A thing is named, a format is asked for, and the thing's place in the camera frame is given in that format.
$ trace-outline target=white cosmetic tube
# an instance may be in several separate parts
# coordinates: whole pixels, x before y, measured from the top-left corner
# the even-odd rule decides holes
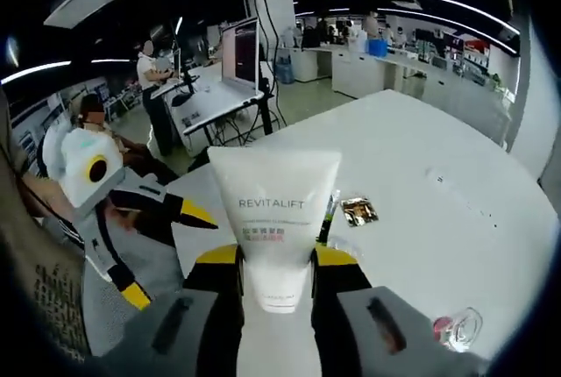
[[[209,158],[259,305],[294,312],[341,154],[211,147]]]

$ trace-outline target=computer screen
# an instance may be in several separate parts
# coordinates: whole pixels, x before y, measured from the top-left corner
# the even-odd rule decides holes
[[[450,48],[462,51],[464,49],[464,40],[455,35],[444,33],[444,43]]]
[[[222,79],[250,87],[257,92],[259,72],[259,26],[256,18],[224,29],[222,37]]]

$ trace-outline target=small gold packet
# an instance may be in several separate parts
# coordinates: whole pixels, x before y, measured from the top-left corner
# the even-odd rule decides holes
[[[350,227],[377,221],[378,214],[367,197],[357,196],[341,201],[344,218]]]

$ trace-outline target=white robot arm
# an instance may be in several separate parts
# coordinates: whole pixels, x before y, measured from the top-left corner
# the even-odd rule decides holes
[[[111,243],[104,201],[109,197],[118,208],[148,210],[170,222],[217,228],[206,211],[123,167],[115,142],[105,133],[73,129],[67,120],[53,124],[43,143],[43,161],[49,177],[59,182],[74,207],[73,226],[83,239],[87,260],[139,309],[150,298]]]

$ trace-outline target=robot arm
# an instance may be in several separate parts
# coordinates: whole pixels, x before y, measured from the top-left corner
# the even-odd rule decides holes
[[[430,320],[388,288],[372,288],[352,256],[317,245],[311,261],[311,325],[323,376],[484,375],[484,360],[441,346]],[[95,361],[115,375],[235,376],[244,325],[242,265],[239,245],[204,253],[185,289],[159,297]]]
[[[62,122],[47,131],[43,152],[49,177],[59,182],[74,207],[73,225],[83,239],[86,259],[138,309],[150,298],[111,243],[104,201],[109,197],[118,208],[149,210],[187,226],[217,228],[203,209],[124,168],[115,142],[105,133],[72,130],[69,122]]]

